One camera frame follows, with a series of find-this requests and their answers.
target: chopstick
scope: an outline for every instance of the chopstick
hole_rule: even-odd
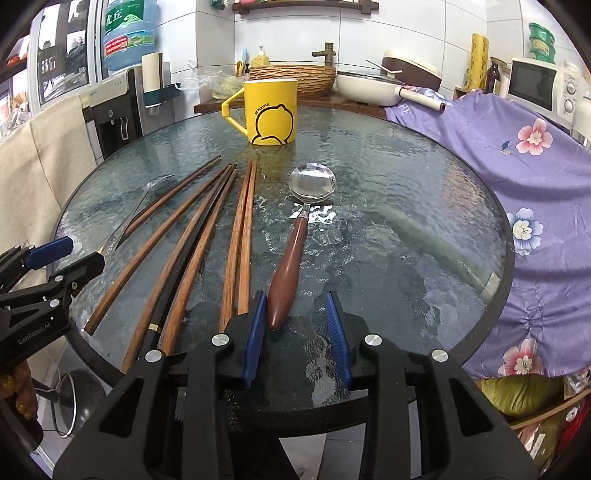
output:
[[[242,228],[240,275],[238,277],[238,315],[241,315],[242,313],[248,313],[251,301],[251,236],[255,185],[256,161],[253,161],[251,176],[248,184],[248,195],[246,197],[246,209],[244,211],[244,227]]]
[[[238,243],[242,233],[242,225],[244,223],[244,208],[246,205],[246,194],[248,192],[248,185],[250,183],[252,169],[252,160],[248,162],[246,174],[242,181],[242,190],[238,197],[238,204],[236,205],[236,216],[234,217],[234,224],[232,226],[232,237],[230,239],[230,247],[228,249],[228,260],[226,261],[226,274],[224,277],[223,291],[222,291],[222,307],[220,312],[219,331],[223,332],[226,325],[232,318],[232,310],[234,307],[234,286],[236,284],[236,263],[238,262]]]
[[[158,241],[164,236],[166,232],[177,222],[180,216],[197,200],[203,192],[205,192],[223,173],[224,170],[216,173],[211,179],[206,181],[199,187],[185,202],[178,207],[173,214],[156,230],[142,248],[134,255],[130,262],[126,265],[119,277],[109,287],[105,295],[103,295],[95,311],[90,316],[90,319],[84,326],[84,331],[89,335],[94,335],[96,328],[104,318],[107,310],[113,305],[117,295],[121,292],[125,284],[131,278],[131,275],[137,270],[140,263],[148,256],[152,249],[156,246]]]
[[[195,277],[197,276],[201,261],[205,255],[205,249],[207,248],[207,245],[212,237],[213,228],[217,221],[217,217],[222,211],[222,206],[226,201],[228,194],[230,193],[232,182],[234,181],[235,177],[236,171],[233,171],[230,179],[224,187],[222,195],[217,201],[215,210],[212,212],[207,221],[207,225],[205,226],[203,234],[199,239],[199,243],[195,248],[195,252],[193,253],[191,261],[189,262],[189,266],[183,275],[183,279],[178,288],[177,296],[175,297],[173,306],[170,309],[170,315],[164,324],[164,329],[160,337],[158,348],[160,348],[166,355],[170,355],[176,345],[178,334],[181,329],[181,324],[185,316],[187,302],[189,301],[189,295],[195,282]]]
[[[169,188],[165,193],[163,193],[156,201],[152,202],[151,205],[148,205],[145,209],[139,212],[128,227],[125,229],[125,232],[121,236],[119,243],[116,245],[116,249],[125,242],[129,236],[134,233],[148,218],[150,218],[156,210],[158,210],[164,203],[169,201],[172,197],[174,197],[178,192],[183,190],[187,185],[189,185],[193,180],[200,177],[202,174],[213,168],[217,165],[220,160],[222,159],[221,155],[218,155],[215,158],[209,160],[206,164],[200,166],[197,170],[193,173],[187,175],[184,179],[182,179],[179,183],[174,185],[173,187]]]
[[[169,298],[174,295],[175,287],[178,286],[178,282],[174,282],[173,271],[178,272],[178,274],[182,273],[184,270],[182,263],[183,259],[182,253],[186,247],[188,247],[188,251],[184,258],[188,257],[190,253],[190,249],[193,247],[193,242],[190,241],[190,237],[196,237],[199,234],[200,227],[203,225],[201,220],[205,220],[208,214],[208,208],[211,209],[212,200],[215,200],[222,188],[226,184],[228,177],[233,172],[234,167],[232,165],[228,165],[224,169],[224,173],[221,178],[217,181],[215,188],[212,189],[207,196],[201,202],[201,205],[191,218],[191,221],[185,228],[181,238],[178,240],[177,245],[174,247],[174,250],[170,254],[166,265],[164,266],[162,272],[160,272],[160,276],[152,289],[152,293],[148,298],[146,305],[144,307],[144,311],[139,318],[139,321],[135,327],[134,334],[132,335],[131,340],[129,341],[129,345],[127,347],[127,351],[125,353],[125,357],[123,362],[121,363],[121,371],[127,372],[130,367],[135,363],[142,344],[144,343],[144,339],[147,335],[147,332],[153,331],[155,335],[159,334],[159,330],[161,328],[160,324],[160,316],[166,316],[166,303],[168,303]],[[155,318],[155,311],[158,310],[159,315]]]

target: yellow mug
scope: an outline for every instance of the yellow mug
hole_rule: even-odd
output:
[[[230,103],[244,94],[246,128],[230,116]],[[297,80],[244,82],[244,87],[222,103],[222,116],[255,145],[283,145],[296,139]]]

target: bronze faucet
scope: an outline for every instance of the bronze faucet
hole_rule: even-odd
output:
[[[324,44],[324,51],[313,51],[313,57],[324,57],[324,66],[332,67],[332,59],[335,57],[335,44],[326,42]]]

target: red object on shelf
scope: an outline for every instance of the red object on shelf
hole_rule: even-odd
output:
[[[20,58],[18,57],[18,55],[15,55],[14,57],[12,57],[10,60],[8,60],[6,62],[6,66],[12,67],[15,63],[18,63],[19,61],[20,61]]]
[[[559,455],[567,449],[569,443],[573,440],[574,436],[577,435],[577,432],[581,428],[585,418],[587,418],[589,410],[591,410],[591,401],[587,399],[585,401],[585,405],[583,405],[583,408],[581,408],[581,411],[578,413],[578,415],[569,424],[569,426],[567,426],[562,431],[562,434],[560,434],[560,440],[558,441],[557,448],[557,453]]]

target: soap dispenser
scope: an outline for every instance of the soap dispenser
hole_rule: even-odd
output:
[[[271,63],[269,61],[269,57],[267,56],[267,54],[265,53],[265,50],[263,50],[262,45],[259,45],[259,48],[261,49],[261,51],[259,52],[259,54],[254,57],[251,60],[251,68],[256,68],[256,67],[268,67],[269,64]]]

